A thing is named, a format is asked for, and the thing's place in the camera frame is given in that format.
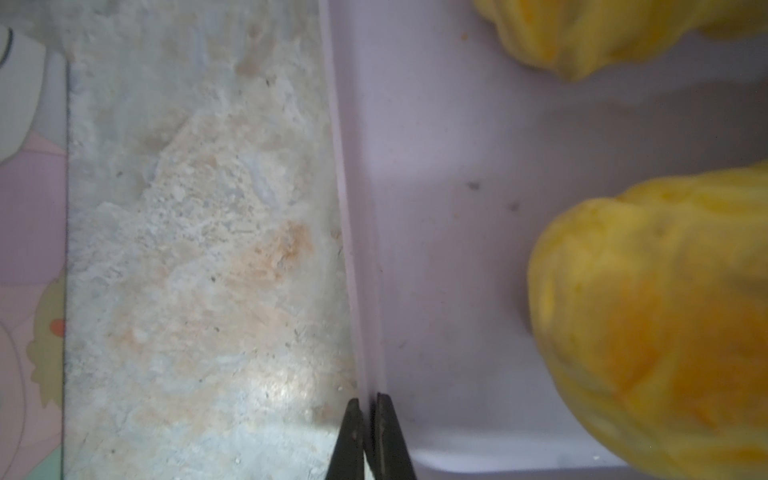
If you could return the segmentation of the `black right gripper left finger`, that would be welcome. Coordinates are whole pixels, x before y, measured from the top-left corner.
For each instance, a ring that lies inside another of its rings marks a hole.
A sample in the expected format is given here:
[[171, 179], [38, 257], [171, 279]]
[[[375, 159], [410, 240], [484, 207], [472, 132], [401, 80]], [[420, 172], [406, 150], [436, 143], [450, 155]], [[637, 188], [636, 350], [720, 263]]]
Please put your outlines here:
[[357, 398], [351, 399], [330, 457], [326, 480], [365, 479], [365, 422]]

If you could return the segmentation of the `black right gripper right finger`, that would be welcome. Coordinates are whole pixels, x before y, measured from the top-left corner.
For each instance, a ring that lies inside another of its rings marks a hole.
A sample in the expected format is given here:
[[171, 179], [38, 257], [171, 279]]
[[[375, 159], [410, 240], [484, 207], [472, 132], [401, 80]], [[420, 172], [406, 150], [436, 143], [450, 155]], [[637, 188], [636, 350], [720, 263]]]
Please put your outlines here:
[[392, 398], [377, 393], [371, 408], [369, 466], [376, 480], [416, 480]]

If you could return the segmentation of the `lilac plastic tray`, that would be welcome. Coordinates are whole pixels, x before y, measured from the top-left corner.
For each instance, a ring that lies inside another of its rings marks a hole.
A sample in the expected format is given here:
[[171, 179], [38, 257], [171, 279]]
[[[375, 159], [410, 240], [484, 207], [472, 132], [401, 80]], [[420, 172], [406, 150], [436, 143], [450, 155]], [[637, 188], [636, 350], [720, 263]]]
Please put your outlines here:
[[592, 197], [767, 155], [767, 40], [684, 37], [574, 83], [468, 1], [319, 5], [369, 464], [377, 393], [419, 479], [634, 479], [528, 325], [540, 232]]

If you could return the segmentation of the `white cartoon paper bag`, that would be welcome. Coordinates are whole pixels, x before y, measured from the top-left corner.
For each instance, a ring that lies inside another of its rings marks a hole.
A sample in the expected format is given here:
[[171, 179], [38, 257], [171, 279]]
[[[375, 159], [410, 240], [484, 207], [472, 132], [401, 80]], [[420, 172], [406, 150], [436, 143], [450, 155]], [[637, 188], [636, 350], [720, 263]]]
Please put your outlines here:
[[1, 29], [1, 476], [62, 476], [67, 62]]

